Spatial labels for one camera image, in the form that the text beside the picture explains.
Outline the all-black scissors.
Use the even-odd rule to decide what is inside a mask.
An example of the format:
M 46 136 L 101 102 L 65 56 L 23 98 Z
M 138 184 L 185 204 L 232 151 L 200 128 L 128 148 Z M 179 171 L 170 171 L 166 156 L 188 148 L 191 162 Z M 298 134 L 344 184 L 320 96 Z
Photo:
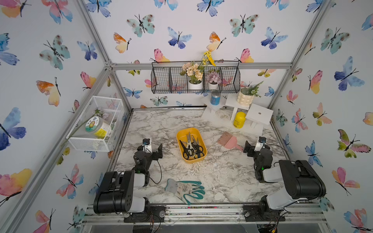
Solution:
M 181 140 L 179 142 L 180 142 L 180 144 L 181 144 L 181 146 L 183 148 L 183 153 L 182 153 L 183 158 L 186 159 L 186 160 L 188 160 L 189 157 L 190 157 L 190 149 L 187 148 Z

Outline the yellow storage box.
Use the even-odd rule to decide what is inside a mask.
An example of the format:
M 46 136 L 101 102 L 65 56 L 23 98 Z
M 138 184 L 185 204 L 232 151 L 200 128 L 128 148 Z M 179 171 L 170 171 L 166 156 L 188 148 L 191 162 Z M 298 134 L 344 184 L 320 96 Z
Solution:
M 176 139 L 182 159 L 186 163 L 193 164 L 201 162 L 207 156 L 207 148 L 198 129 L 187 128 L 180 130 L 176 134 Z

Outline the cream kitchen scissors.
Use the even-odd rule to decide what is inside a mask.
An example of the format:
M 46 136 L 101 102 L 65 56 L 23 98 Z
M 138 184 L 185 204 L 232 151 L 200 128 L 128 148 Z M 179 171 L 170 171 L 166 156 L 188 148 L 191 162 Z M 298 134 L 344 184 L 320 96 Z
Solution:
M 190 133 L 187 134 L 187 148 L 190 149 L 190 156 L 194 156 L 195 155 L 195 151 L 194 151 L 194 148 L 193 148 L 193 145 L 192 145 L 192 142 L 191 142 L 191 135 L 190 135 Z

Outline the black handled scissors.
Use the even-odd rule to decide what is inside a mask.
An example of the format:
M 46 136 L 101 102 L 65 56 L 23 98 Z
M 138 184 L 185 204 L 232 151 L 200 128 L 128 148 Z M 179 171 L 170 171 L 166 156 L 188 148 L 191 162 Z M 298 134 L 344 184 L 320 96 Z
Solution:
M 194 146 L 194 150 L 195 150 L 195 155 L 197 156 L 197 158 L 202 158 L 205 156 L 204 154 L 204 149 L 201 145 L 199 145 L 199 140 L 198 139 L 195 139 L 194 136 L 192 136 L 192 139 L 193 139 L 193 146 Z

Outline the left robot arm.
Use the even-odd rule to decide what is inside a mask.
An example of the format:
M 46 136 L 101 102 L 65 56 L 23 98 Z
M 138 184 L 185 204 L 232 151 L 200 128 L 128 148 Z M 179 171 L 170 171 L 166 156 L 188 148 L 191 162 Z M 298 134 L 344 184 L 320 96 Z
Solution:
M 151 152 L 150 145 L 142 145 L 134 154 L 135 166 L 123 172 L 106 172 L 99 191 L 96 194 L 93 210 L 95 214 L 129 214 L 124 222 L 152 222 L 162 218 L 151 207 L 145 197 L 134 196 L 135 187 L 146 187 L 151 179 L 150 165 L 152 161 L 163 158 L 163 145 Z

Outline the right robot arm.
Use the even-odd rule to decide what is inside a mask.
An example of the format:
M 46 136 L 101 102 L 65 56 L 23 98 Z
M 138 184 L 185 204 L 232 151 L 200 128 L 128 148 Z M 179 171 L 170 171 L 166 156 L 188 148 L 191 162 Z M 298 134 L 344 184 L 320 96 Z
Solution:
M 246 222 L 285 221 L 285 208 L 298 201 L 311 201 L 324 197 L 326 186 L 306 160 L 279 160 L 273 163 L 273 152 L 260 137 L 256 145 L 245 142 L 243 152 L 254 160 L 255 178 L 260 183 L 284 183 L 284 187 L 263 196 L 257 205 L 243 207 Z

